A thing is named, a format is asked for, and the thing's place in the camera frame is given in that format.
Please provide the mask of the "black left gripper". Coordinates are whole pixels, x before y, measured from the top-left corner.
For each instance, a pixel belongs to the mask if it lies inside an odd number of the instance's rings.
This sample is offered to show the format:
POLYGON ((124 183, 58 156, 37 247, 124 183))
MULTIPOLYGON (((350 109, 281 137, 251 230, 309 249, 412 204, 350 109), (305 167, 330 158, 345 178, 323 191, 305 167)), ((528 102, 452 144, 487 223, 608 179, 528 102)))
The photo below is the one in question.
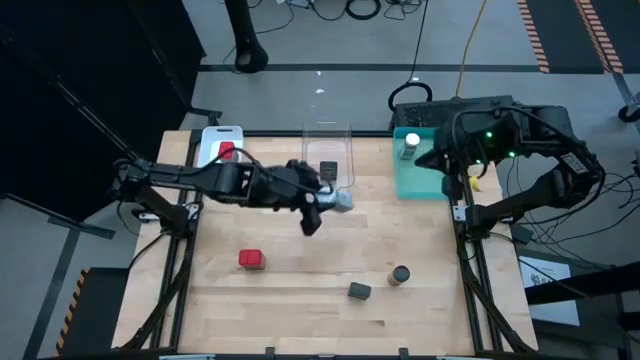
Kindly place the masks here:
POLYGON ((318 194, 341 192, 345 187, 322 186, 318 174, 306 162, 290 160, 286 165, 269 167, 269 191, 274 198, 274 211, 299 210, 300 226, 305 236, 313 235, 321 226, 320 214, 327 211, 345 213, 343 207, 319 206, 318 194))

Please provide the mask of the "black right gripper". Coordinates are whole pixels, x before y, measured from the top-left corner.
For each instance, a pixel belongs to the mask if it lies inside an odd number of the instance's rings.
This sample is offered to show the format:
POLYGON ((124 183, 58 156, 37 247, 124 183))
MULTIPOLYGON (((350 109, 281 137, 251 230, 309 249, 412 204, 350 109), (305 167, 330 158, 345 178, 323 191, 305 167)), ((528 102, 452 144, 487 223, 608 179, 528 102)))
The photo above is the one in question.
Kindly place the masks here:
POLYGON ((456 114, 437 130, 433 149, 420 155, 415 166, 442 172, 444 195, 449 200, 461 200, 464 186, 460 177, 468 167, 480 164, 482 177, 491 163, 500 162, 498 123, 498 112, 456 114))

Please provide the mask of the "white-lid spice jar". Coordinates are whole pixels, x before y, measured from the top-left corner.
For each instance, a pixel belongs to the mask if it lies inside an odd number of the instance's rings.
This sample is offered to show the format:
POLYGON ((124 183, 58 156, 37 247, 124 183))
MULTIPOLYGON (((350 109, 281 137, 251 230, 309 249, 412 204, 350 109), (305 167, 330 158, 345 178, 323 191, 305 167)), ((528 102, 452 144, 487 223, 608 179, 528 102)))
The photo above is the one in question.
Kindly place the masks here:
POLYGON ((401 160, 411 160, 420 144, 420 136, 416 133, 408 133, 400 151, 401 160))
POLYGON ((352 195, 349 192, 332 191, 329 194, 318 194, 317 199, 324 211, 346 213, 353 209, 352 195))

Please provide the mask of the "teal plastic bin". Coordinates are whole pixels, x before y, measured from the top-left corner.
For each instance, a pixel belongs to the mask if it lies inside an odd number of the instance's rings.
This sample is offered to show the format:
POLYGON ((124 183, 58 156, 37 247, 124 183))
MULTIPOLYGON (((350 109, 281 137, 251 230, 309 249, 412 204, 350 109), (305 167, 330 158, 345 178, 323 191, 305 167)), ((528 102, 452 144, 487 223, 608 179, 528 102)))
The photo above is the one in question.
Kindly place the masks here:
POLYGON ((396 127, 393 130, 392 158, 394 162, 394 182, 399 199, 446 200, 442 193, 442 172, 422 168, 414 162, 433 149, 434 128, 396 127), (402 159, 405 150, 406 136, 415 133, 420 142, 411 159, 402 159))

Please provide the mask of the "black perforated computer case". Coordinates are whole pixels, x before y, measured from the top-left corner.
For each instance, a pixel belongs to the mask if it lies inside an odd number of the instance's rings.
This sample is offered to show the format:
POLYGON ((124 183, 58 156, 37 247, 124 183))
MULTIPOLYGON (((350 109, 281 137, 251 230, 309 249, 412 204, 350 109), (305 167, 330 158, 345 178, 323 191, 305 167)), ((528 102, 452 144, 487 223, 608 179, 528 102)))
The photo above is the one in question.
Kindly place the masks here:
POLYGON ((446 120, 464 110, 487 109, 497 106, 513 105, 511 96, 492 96, 478 98, 454 97, 450 100, 429 102, 400 103, 392 111, 389 129, 396 127, 437 128, 446 120))

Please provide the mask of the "clear plastic bin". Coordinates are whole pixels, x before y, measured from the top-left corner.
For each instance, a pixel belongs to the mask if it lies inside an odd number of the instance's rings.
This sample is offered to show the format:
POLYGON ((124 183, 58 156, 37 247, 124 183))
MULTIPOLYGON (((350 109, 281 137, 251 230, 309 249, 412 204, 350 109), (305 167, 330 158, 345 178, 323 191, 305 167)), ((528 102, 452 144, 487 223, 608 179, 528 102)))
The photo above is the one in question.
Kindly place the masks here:
MULTIPOLYGON (((303 130, 352 130, 350 124, 336 122, 315 122, 303 126, 303 130)), ((351 135, 335 137, 302 136, 302 160, 306 161, 318 174, 320 183, 324 186, 345 187, 341 192, 349 192, 355 184, 353 146, 351 135), (320 178, 319 163, 321 161, 336 161, 338 174, 335 182, 325 182, 320 178)))

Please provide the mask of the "dark-lid spice jar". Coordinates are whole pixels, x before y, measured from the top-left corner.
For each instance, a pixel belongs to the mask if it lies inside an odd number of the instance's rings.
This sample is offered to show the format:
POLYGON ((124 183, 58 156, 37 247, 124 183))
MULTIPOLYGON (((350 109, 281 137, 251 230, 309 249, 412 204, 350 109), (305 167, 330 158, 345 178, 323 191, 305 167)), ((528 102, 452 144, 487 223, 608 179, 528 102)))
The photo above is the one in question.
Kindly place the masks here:
POLYGON ((408 267, 404 265, 398 265, 393 270, 391 270, 387 276, 387 282, 392 287, 397 287, 405 282, 407 282, 410 278, 410 270, 408 267))

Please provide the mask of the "white plastic bin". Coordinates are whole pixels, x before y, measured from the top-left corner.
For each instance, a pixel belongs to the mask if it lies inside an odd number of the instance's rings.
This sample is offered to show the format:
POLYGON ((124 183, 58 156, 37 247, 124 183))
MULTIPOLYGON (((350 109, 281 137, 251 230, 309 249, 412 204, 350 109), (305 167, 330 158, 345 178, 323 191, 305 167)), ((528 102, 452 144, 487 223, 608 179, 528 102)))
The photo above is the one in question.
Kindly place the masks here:
MULTIPOLYGON (((232 141, 235 148, 244 147, 243 129, 240 126, 209 126, 206 127, 201 136, 200 150, 198 157, 198 167, 204 167, 208 163, 215 161, 221 163, 218 158, 218 147, 223 141, 232 141)), ((237 152, 238 162, 242 155, 237 152)))

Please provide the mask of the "white paper sheet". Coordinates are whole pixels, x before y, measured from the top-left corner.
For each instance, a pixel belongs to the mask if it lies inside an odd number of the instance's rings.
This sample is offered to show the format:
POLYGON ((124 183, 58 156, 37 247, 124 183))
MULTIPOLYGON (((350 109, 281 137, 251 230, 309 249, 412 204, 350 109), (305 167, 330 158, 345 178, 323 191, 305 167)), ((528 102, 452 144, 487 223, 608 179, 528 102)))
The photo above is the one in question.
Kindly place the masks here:
MULTIPOLYGON (((525 288, 551 283, 572 276, 567 264, 520 256, 520 271, 525 288)), ((580 325, 575 300, 550 304, 530 305, 533 320, 578 327, 580 325)))

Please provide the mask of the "black hazard-striped floor mat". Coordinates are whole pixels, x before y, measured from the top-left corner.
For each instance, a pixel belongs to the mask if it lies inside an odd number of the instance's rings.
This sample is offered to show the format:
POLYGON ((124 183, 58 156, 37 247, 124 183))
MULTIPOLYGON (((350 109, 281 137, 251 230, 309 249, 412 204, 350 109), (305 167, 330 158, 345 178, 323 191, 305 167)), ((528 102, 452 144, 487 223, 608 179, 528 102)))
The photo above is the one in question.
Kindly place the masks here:
POLYGON ((125 268, 81 270, 55 345, 55 357, 111 351, 128 273, 125 268))
POLYGON ((516 0, 516 3, 542 73, 604 71, 574 0, 516 0))
POLYGON ((606 72, 640 74, 640 0, 574 0, 606 72))

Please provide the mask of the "black stand leg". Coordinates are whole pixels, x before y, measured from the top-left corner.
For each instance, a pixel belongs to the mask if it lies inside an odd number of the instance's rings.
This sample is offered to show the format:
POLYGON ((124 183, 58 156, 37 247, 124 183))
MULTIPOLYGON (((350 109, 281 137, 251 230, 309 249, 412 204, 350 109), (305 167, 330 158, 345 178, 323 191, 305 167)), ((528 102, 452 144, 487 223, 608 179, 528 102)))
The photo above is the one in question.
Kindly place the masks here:
POLYGON ((269 57, 257 38, 247 0, 224 0, 224 4, 234 34, 235 69, 246 74, 263 71, 269 57))

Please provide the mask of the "black curtain partition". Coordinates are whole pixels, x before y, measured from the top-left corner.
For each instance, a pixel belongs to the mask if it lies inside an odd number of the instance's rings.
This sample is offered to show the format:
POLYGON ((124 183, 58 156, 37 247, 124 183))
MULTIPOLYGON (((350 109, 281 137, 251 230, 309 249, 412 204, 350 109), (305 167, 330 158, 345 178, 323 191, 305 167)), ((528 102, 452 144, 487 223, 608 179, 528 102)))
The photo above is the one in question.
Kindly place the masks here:
POLYGON ((0 0, 0 194, 75 221, 156 158, 204 50, 182 0, 0 0))

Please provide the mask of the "black aluminium cross rail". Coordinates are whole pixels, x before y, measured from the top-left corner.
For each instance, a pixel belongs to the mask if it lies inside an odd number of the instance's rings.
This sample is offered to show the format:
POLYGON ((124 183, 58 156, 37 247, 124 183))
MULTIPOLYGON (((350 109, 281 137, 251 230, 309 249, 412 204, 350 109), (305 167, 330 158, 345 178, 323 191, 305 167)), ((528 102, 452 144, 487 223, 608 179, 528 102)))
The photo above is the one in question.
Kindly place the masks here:
POLYGON ((437 132, 437 128, 424 127, 398 127, 394 130, 248 130, 243 132, 244 137, 302 137, 304 135, 312 135, 319 137, 335 137, 339 135, 351 135, 358 138, 393 138, 398 135, 416 132, 418 135, 426 135, 433 138, 437 132))

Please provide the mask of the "black aluminium side frame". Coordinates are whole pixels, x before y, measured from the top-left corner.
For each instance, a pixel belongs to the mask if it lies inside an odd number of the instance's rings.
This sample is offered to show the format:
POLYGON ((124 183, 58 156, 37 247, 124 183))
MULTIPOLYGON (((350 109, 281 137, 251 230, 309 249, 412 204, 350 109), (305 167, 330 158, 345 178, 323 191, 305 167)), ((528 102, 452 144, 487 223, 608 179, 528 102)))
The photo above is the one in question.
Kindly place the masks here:
POLYGON ((136 254, 128 267, 113 347, 125 354, 175 354, 203 194, 144 184, 136 185, 134 192, 147 208, 158 211, 161 219, 140 229, 136 254))
POLYGON ((521 338, 494 302, 483 247, 483 241, 490 238, 491 231, 477 232, 467 226, 466 211, 475 205, 468 172, 465 167, 460 166, 455 155, 448 155, 446 160, 453 162, 447 165, 447 169, 452 173, 445 176, 443 186, 451 185, 451 194, 447 198, 451 206, 456 255, 463 282, 474 355, 515 359, 516 353, 522 356, 536 354, 537 350, 521 338), (491 350, 484 348, 477 302, 480 302, 486 315, 491 350))

